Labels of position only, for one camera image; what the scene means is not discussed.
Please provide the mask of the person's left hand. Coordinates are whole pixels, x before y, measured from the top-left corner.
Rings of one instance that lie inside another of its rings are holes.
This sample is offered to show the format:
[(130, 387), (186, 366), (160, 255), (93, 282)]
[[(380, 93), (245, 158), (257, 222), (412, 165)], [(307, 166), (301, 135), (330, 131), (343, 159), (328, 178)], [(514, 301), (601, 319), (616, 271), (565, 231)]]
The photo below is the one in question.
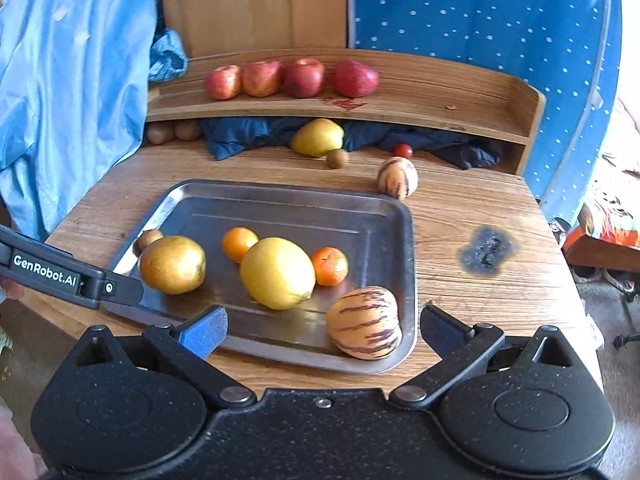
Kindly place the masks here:
[[(17, 344), (17, 361), (26, 366), (27, 362), (41, 361), (36, 352), (43, 324), (21, 303), (23, 294), (21, 285), (2, 278), (1, 301), (9, 300), (9, 330)], [(23, 436), (32, 436), (27, 411), (35, 402), (36, 387), (26, 385), (26, 370), (18, 372), (13, 381), (13, 386), (2, 387), (8, 397), (1, 399), (1, 478), (38, 479), (47, 471), (47, 466), (32, 452)]]

